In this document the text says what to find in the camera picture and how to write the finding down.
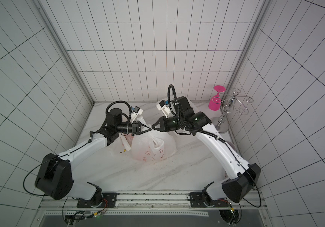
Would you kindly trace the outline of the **translucent white plastic bag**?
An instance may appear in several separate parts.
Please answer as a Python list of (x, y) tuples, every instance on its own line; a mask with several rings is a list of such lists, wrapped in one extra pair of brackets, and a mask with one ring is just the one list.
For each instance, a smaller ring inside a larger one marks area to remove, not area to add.
[(116, 117), (115, 116), (113, 117), (112, 128), (118, 133), (119, 139), (121, 140), (122, 145), (124, 147), (124, 151), (130, 151), (132, 147), (132, 139), (134, 137), (131, 135), (132, 123), (130, 122), (129, 116), (127, 116), (127, 121), (124, 122), (122, 120), (123, 116), (124, 113), (121, 113)]

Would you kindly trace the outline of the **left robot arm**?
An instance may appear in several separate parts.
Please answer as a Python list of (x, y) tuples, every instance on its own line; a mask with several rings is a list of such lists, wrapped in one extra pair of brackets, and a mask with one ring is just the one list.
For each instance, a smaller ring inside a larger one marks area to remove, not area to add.
[(106, 108), (102, 126), (89, 133), (87, 141), (58, 155), (46, 155), (37, 165), (38, 174), (35, 187), (55, 200), (72, 197), (95, 204), (103, 201), (102, 190), (93, 183), (79, 183), (73, 179), (72, 172), (88, 157), (111, 145), (120, 134), (132, 136), (151, 131), (147, 125), (137, 121), (142, 109), (131, 107), (126, 101), (115, 101)]

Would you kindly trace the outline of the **white bag with red print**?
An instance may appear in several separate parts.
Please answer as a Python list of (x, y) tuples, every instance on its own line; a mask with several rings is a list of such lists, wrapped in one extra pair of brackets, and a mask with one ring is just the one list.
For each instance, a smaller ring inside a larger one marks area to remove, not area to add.
[(132, 140), (131, 154), (133, 159), (143, 162), (158, 162), (167, 159), (177, 152), (174, 138), (167, 132), (149, 131), (135, 135)]

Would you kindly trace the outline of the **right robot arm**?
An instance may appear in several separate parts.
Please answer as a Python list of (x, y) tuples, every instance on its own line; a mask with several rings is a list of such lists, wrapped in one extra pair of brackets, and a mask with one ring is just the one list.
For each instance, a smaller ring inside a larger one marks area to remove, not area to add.
[(195, 136), (209, 148), (226, 172), (224, 180), (212, 182), (202, 190), (206, 206), (211, 207), (213, 202), (225, 199), (239, 203), (252, 189), (258, 188), (259, 165), (250, 164), (240, 156), (205, 113), (195, 112), (187, 97), (177, 96), (174, 85), (169, 85), (167, 100), (162, 100), (158, 107), (163, 116), (153, 124), (153, 130)]

